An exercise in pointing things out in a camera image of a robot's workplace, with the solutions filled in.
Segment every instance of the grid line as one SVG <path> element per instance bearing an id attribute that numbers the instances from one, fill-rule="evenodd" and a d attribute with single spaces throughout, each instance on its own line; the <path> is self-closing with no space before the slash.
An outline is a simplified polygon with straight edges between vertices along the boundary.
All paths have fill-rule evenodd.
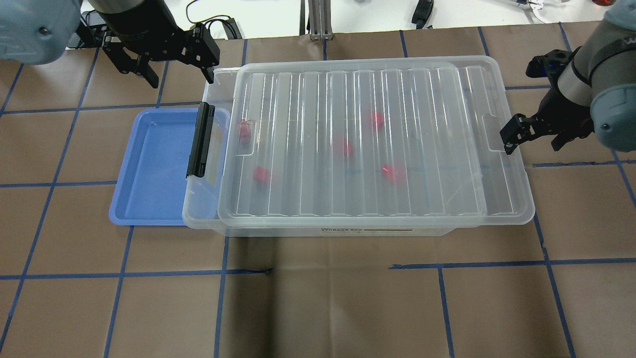
<path id="1" fill-rule="evenodd" d="M 567 349 L 570 352 L 570 358 L 576 358 L 576 352 L 574 351 L 574 344 L 572 343 L 572 337 L 570 336 L 570 329 L 567 326 L 567 320 L 565 319 L 565 312 L 563 311 L 563 305 L 561 304 L 561 296 L 558 293 L 557 281 L 555 279 L 554 272 L 552 271 L 552 264 L 550 263 L 550 255 L 548 254 L 548 248 L 545 246 L 545 240 L 543 238 L 543 231 L 541 230 L 541 224 L 539 223 L 539 217 L 534 214 L 534 225 L 537 229 L 537 235 L 539 237 L 539 243 L 541 244 L 541 250 L 543 251 L 543 257 L 548 271 L 548 278 L 550 280 L 550 286 L 552 287 L 552 293 L 555 297 L 556 310 L 558 312 L 559 319 L 561 320 L 561 327 L 563 328 L 563 335 L 565 336 L 565 342 Z"/>
<path id="2" fill-rule="evenodd" d="M 483 30 L 481 30 L 481 26 L 477 27 L 477 31 L 479 31 L 479 37 L 481 39 L 481 45 L 483 46 L 483 51 L 486 56 L 490 56 L 490 51 L 488 51 L 488 45 L 486 44 L 486 37 L 483 35 Z"/>
<path id="3" fill-rule="evenodd" d="M 245 62 L 247 61 L 247 39 L 243 42 L 243 58 L 241 58 L 240 65 L 245 66 Z"/>
<path id="4" fill-rule="evenodd" d="M 563 259 L 549 260 L 552 266 L 594 265 L 594 264 L 636 264 L 636 257 L 608 257 L 603 259 Z M 485 262 L 445 262 L 430 264 L 394 264 L 388 269 L 448 269 L 448 268 L 508 268 L 519 266 L 543 266 L 546 261 L 485 261 Z M 226 275 L 255 275 L 272 272 L 268 269 L 227 269 Z M 222 275 L 222 269 L 202 269 L 187 271 L 138 271 L 126 272 L 124 277 L 164 277 L 164 276 L 214 276 Z M 68 278 L 116 278 L 119 273 L 43 273 L 33 275 L 0 275 L 5 280 L 56 280 Z"/>
<path id="5" fill-rule="evenodd" d="M 82 102 L 84 101 L 84 97 L 86 96 L 86 91 L 88 90 L 88 83 L 90 81 L 91 76 L 93 75 L 93 71 L 95 69 L 95 64 L 97 63 L 97 56 L 99 55 L 99 48 L 95 50 L 95 55 L 93 56 L 93 62 L 90 65 L 90 70 L 88 72 L 88 76 L 86 77 L 86 82 L 84 83 L 84 88 L 82 90 L 81 96 L 79 98 L 79 103 L 75 111 L 75 116 L 73 116 L 73 121 L 71 122 L 71 128 L 69 129 L 69 134 L 66 137 L 66 142 L 64 143 L 64 149 L 62 149 L 62 155 L 60 156 L 59 163 L 57 164 L 57 169 L 55 171 L 55 176 L 53 177 L 53 182 L 48 191 L 48 195 L 46 197 L 45 205 L 42 210 L 42 215 L 40 216 L 40 220 L 38 222 L 38 228 L 36 229 L 36 233 L 33 237 L 33 242 L 31 244 L 31 249 L 29 250 L 29 254 L 27 256 L 27 260 L 24 264 L 24 269 L 22 270 L 22 276 L 20 279 L 20 283 L 18 284 L 18 288 L 15 292 L 15 296 L 13 297 L 13 302 L 11 304 L 11 309 L 9 311 L 9 315 L 7 321 L 4 325 L 3 335 L 0 338 L 0 353 L 4 347 L 4 342 L 6 341 L 6 335 L 8 334 L 9 328 L 11 326 L 11 320 L 13 319 L 13 314 L 15 313 L 15 308 L 18 304 L 18 300 L 20 299 L 20 293 L 22 292 L 22 287 L 24 286 L 24 276 L 26 276 L 29 266 L 31 265 L 31 260 L 33 258 L 33 253 L 35 252 L 36 245 L 38 244 L 38 238 L 42 231 L 42 226 L 44 224 L 44 219 L 46 217 L 46 211 L 48 210 L 48 206 L 51 203 L 51 197 L 53 196 L 53 191 L 55 190 L 55 184 L 57 183 L 57 178 L 60 176 L 60 171 L 62 169 L 62 164 L 64 163 L 64 157 L 66 156 L 66 152 L 68 151 L 69 144 L 71 142 L 71 136 L 73 135 L 73 129 L 75 128 L 75 123 L 77 122 L 78 116 L 80 115 L 80 108 Z"/>
<path id="6" fill-rule="evenodd" d="M 123 274 L 124 272 L 126 272 L 126 264 L 128 263 L 128 253 L 130 252 L 130 242 L 132 241 L 132 233 L 134 231 L 135 231 L 135 227 L 130 226 L 130 229 L 128 229 L 128 237 L 126 238 L 126 248 L 123 251 L 123 258 L 121 259 L 121 268 L 119 272 L 119 279 L 117 280 L 117 291 L 115 292 L 113 310 L 111 312 L 111 320 L 110 320 L 110 323 L 108 324 L 108 334 L 106 336 L 106 345 L 104 346 L 104 358 L 108 358 L 108 354 L 111 351 L 111 341 L 113 339 L 115 318 L 117 317 L 117 308 L 119 307 L 119 298 L 121 296 Z"/>
<path id="7" fill-rule="evenodd" d="M 170 64 L 170 61 L 165 61 L 165 65 L 163 67 L 163 76 L 161 80 L 161 86 L 159 87 L 159 95 L 157 95 L 157 102 L 155 104 L 155 108 L 159 108 L 159 106 L 161 105 L 161 98 L 163 96 L 163 88 L 165 87 L 166 76 L 168 75 L 169 64 Z"/>
<path id="8" fill-rule="evenodd" d="M 257 275 L 272 272 L 273 268 L 268 269 L 228 269 L 227 275 Z M 125 272 L 124 278 L 128 277 L 170 277 L 170 276 L 220 276 L 223 270 L 220 269 L 201 269 L 186 271 L 138 271 Z M 0 275 L 0 281 L 10 280 L 67 280 L 74 278 L 118 278 L 117 272 L 107 273 L 39 273 L 34 275 Z"/>
<path id="9" fill-rule="evenodd" d="M 606 165 L 615 165 L 621 161 L 609 161 L 609 162 L 572 162 L 572 163 L 538 163 L 533 164 L 533 168 L 553 168 L 553 167 L 562 167 L 562 166 L 606 166 Z"/>
<path id="10" fill-rule="evenodd" d="M 453 335 L 450 330 L 450 317 L 448 316 L 448 303 L 446 301 L 446 287 L 444 286 L 444 272 L 438 268 L 439 294 L 441 296 L 441 310 L 444 315 L 444 326 L 446 327 L 446 340 L 448 344 L 448 355 L 455 358 L 455 348 L 453 347 Z"/>
<path id="11" fill-rule="evenodd" d="M 161 103 L 161 106 L 184 106 L 190 104 L 197 104 L 197 101 L 190 102 L 171 102 L 171 103 Z M 114 106 L 99 106 L 99 107 L 82 107 L 79 111 L 99 111 L 99 110 L 117 110 L 122 108 L 145 108 L 145 107 L 156 107 L 156 103 L 144 103 L 144 104 L 121 104 Z M 50 112 L 72 112 L 76 111 L 76 108 L 59 108 L 56 110 L 24 110 L 24 111 L 6 111 L 4 114 L 6 115 L 14 115 L 14 114 L 25 114 L 25 113 L 50 113 Z"/>
<path id="12" fill-rule="evenodd" d="M 225 278 L 228 269 L 228 252 L 230 251 L 230 238 L 225 236 L 223 245 L 223 265 L 221 266 L 221 285 L 219 287 L 219 302 L 216 308 L 216 329 L 214 331 L 214 358 L 219 358 L 219 346 L 221 344 L 221 320 L 223 319 L 223 298 L 225 297 Z"/>
<path id="13" fill-rule="evenodd" d="M 559 21 L 558 23 L 559 29 L 561 29 L 561 36 L 563 36 L 563 42 L 565 42 L 565 47 L 569 52 L 572 52 L 572 47 L 570 46 L 570 41 L 567 39 L 567 35 L 565 33 L 565 29 L 563 28 L 563 23 Z"/>
<path id="14" fill-rule="evenodd" d="M 623 177 L 623 181 L 625 182 L 625 187 L 627 188 L 627 192 L 629 193 L 630 198 L 632 199 L 632 204 L 634 205 L 634 208 L 636 208 L 636 196 L 634 196 L 634 191 L 632 190 L 630 181 L 627 178 L 625 169 L 623 168 L 623 163 L 619 160 L 618 154 L 616 153 L 615 150 L 612 150 L 612 155 L 614 156 L 614 159 L 616 160 L 616 165 L 618 166 L 618 170 L 621 172 L 621 176 Z"/>
<path id="15" fill-rule="evenodd" d="M 24 64 L 20 64 L 20 67 L 18 67 L 18 71 L 16 71 L 15 73 L 15 77 L 13 77 L 13 82 L 11 82 L 11 87 L 9 87 L 9 92 L 6 93 L 6 98 L 4 99 L 4 103 L 2 104 L 2 107 L 0 108 L 0 116 L 4 114 L 6 105 L 9 103 L 9 98 L 11 97 L 13 93 L 13 89 L 15 89 L 16 83 L 18 83 L 18 79 L 20 78 L 20 73 L 22 73 L 22 68 L 24 68 Z"/>
<path id="16" fill-rule="evenodd" d="M 103 182 L 66 182 L 56 183 L 56 187 L 88 187 L 93 185 L 114 185 L 117 184 L 116 180 L 108 180 Z M 32 188 L 32 187 L 51 187 L 53 183 L 15 183 L 15 184 L 0 184 L 0 188 Z"/>
<path id="17" fill-rule="evenodd" d="M 408 51 L 406 50 L 406 41 L 404 40 L 404 31 L 399 31 L 399 39 L 402 41 L 402 52 L 404 52 L 404 57 L 408 58 Z"/>

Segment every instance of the red block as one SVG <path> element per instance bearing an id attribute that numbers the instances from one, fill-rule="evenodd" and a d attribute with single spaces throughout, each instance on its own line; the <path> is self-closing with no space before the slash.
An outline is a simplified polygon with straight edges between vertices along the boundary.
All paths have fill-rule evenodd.
<path id="1" fill-rule="evenodd" d="M 371 125 L 376 131 L 384 128 L 384 116 L 378 111 L 371 113 Z"/>
<path id="2" fill-rule="evenodd" d="M 382 166 L 382 174 L 387 181 L 393 184 L 400 184 L 406 180 L 406 170 L 399 166 L 384 164 Z"/>
<path id="3" fill-rule="evenodd" d="M 344 142 L 342 143 L 343 147 L 342 147 L 342 152 L 345 155 L 345 157 L 353 157 L 354 156 L 354 146 L 352 146 L 348 140 L 344 140 Z"/>
<path id="4" fill-rule="evenodd" d="M 260 184 L 269 184 L 272 182 L 272 175 L 269 170 L 257 166 L 254 170 L 254 181 Z"/>
<path id="5" fill-rule="evenodd" d="M 238 141 L 240 143 L 249 143 L 252 140 L 252 128 L 246 120 L 240 121 L 240 130 L 238 131 Z"/>

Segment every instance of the black cable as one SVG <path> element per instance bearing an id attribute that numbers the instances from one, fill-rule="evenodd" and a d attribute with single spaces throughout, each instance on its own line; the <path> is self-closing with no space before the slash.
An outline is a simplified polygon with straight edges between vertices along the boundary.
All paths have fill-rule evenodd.
<path id="1" fill-rule="evenodd" d="M 194 22 L 194 21 L 192 21 L 192 20 L 190 19 L 190 13 L 188 13 L 188 9 L 190 8 L 190 5 L 194 4 L 194 3 L 195 3 L 195 2 L 197 2 L 197 1 L 198 1 L 198 0 L 192 0 L 192 1 L 190 1 L 190 2 L 186 5 L 186 18 L 188 19 L 188 21 L 189 21 L 191 24 L 196 24 L 197 22 L 206 22 L 206 21 L 208 21 L 208 20 L 212 20 L 213 18 L 216 18 L 216 17 L 227 17 L 227 18 L 232 18 L 232 17 L 231 17 L 231 16 L 229 16 L 229 15 L 215 15 L 215 16 L 213 16 L 213 17 L 209 17 L 209 18 L 206 18 L 206 19 L 204 19 L 204 20 Z"/>
<path id="2" fill-rule="evenodd" d="M 230 25 L 230 23 L 227 20 L 223 20 L 222 18 L 212 18 L 206 22 L 204 22 L 204 26 L 208 29 L 208 31 L 210 30 L 210 26 L 215 22 L 221 22 L 223 24 L 223 26 L 225 26 L 228 30 L 230 30 L 230 32 L 232 33 L 232 37 L 234 37 L 234 39 L 239 38 L 237 36 L 236 31 L 234 31 L 234 28 L 232 28 L 232 25 Z"/>
<path id="3" fill-rule="evenodd" d="M 82 48 L 82 46 L 84 46 L 85 42 L 84 40 L 82 40 L 81 38 L 78 41 L 77 46 L 75 47 L 69 47 L 71 50 L 79 50 L 80 48 Z"/>
<path id="4" fill-rule="evenodd" d="M 90 10 L 86 13 L 86 17 L 82 16 L 82 19 L 84 20 L 84 24 L 86 24 L 86 26 L 88 26 L 88 19 L 90 18 L 90 14 L 94 13 L 95 11 L 96 10 Z"/>

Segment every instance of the clear plastic storage box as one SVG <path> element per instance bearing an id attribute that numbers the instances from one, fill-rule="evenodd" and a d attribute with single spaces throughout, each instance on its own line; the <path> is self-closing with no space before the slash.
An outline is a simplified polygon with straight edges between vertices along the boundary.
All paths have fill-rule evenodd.
<path id="1" fill-rule="evenodd" d="M 183 220 L 229 236 L 440 236 L 525 224 L 534 203 L 490 57 L 283 62 L 216 71 L 205 173 Z"/>

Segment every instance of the white floor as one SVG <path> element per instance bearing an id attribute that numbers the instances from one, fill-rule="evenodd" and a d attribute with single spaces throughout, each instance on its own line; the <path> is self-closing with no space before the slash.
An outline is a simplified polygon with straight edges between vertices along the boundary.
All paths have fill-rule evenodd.
<path id="1" fill-rule="evenodd" d="M 190 27 L 185 7 L 191 0 L 165 0 L 182 28 Z M 190 6 L 190 18 L 203 20 L 214 15 L 236 19 L 245 38 L 294 36 L 300 24 L 301 0 L 198 0 Z M 331 0 L 334 32 L 373 32 L 414 29 L 411 16 L 417 0 Z M 83 10 L 91 9 L 85 1 Z M 546 0 L 540 14 L 550 22 L 600 20 L 608 8 L 591 0 Z M 435 0 L 427 25 L 434 28 L 534 24 L 527 5 L 515 0 Z M 212 35 L 224 38 L 221 24 Z"/>

